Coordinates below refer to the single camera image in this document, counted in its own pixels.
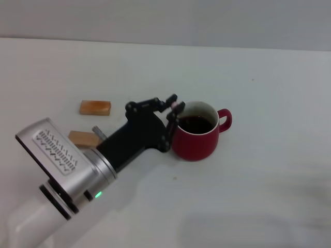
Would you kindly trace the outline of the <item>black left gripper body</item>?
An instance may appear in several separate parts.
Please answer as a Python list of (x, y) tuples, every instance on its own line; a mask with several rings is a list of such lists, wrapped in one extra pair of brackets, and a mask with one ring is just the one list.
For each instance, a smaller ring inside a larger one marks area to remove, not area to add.
[(126, 114), (127, 122), (97, 146), (97, 150), (119, 173), (147, 149), (168, 151), (166, 127), (153, 112)]

